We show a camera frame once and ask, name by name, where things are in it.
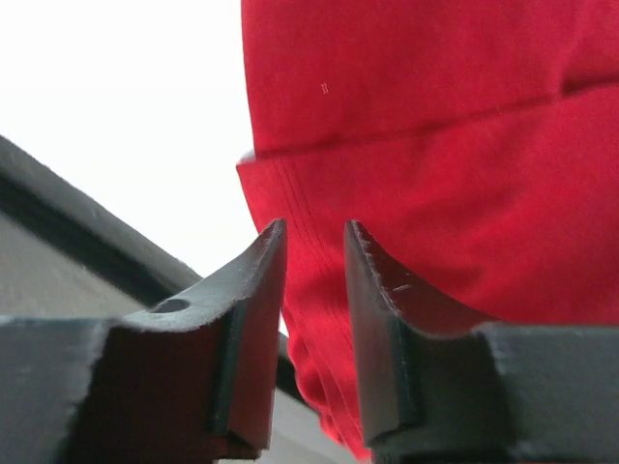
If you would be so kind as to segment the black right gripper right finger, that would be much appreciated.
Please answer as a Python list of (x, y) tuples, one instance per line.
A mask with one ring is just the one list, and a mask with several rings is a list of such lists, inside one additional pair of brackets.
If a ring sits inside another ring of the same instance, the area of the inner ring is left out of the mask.
[(376, 463), (614, 463), (618, 331), (514, 325), (442, 293), (358, 221), (345, 274)]

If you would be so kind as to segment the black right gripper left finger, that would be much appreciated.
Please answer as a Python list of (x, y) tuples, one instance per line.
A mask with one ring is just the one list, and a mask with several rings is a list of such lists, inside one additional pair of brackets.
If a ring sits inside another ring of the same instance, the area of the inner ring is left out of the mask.
[(1, 321), (5, 463), (212, 463), (269, 447), (286, 224), (155, 308)]

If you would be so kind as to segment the red t shirt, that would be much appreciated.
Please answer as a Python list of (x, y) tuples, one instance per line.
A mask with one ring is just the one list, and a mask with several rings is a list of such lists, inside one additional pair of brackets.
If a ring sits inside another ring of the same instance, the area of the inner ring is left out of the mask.
[(284, 218), (289, 356), (323, 431), (362, 440), (351, 219), (414, 274), (519, 323), (618, 321), (614, 1), (246, 1), (257, 227)]

